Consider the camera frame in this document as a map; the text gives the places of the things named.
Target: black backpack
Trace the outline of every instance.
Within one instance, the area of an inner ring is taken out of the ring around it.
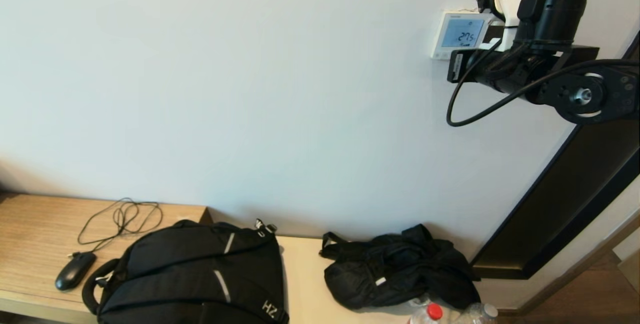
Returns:
[[[324,270],[324,280],[334,299],[351,310],[394,306],[425,293],[458,309],[480,302],[472,282],[479,279],[467,259],[448,240],[433,239],[424,226],[370,242],[347,242],[329,232],[320,255],[335,260]]]
[[[82,300],[101,324],[287,324],[276,228],[256,228],[181,220],[102,265]]]

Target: backpack handle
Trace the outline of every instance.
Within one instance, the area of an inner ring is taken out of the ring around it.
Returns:
[[[96,269],[96,271],[86,279],[86,282],[84,282],[84,286],[82,287],[82,301],[91,314],[96,315],[96,313],[98,313],[99,305],[94,296],[94,289],[96,289],[96,285],[98,285],[98,278],[105,277],[114,271],[119,261],[119,259],[108,261]]]

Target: black mouse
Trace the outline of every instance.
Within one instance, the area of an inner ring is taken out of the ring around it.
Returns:
[[[91,265],[96,261],[96,255],[91,252],[73,253],[73,258],[55,279],[55,287],[58,290],[70,290],[80,284]]]

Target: crumpled black bag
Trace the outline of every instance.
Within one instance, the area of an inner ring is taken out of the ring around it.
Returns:
[[[350,310],[395,306],[427,292],[460,310],[480,302],[473,284],[480,279],[464,255],[422,225],[370,242],[346,242],[329,232],[320,255],[335,260],[324,280],[334,299]]]

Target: plastic bottle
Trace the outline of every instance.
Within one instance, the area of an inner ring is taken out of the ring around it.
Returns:
[[[491,304],[471,304],[454,324],[498,324],[498,310]]]
[[[442,308],[435,303],[420,307],[416,310],[406,324],[444,324],[442,318]]]

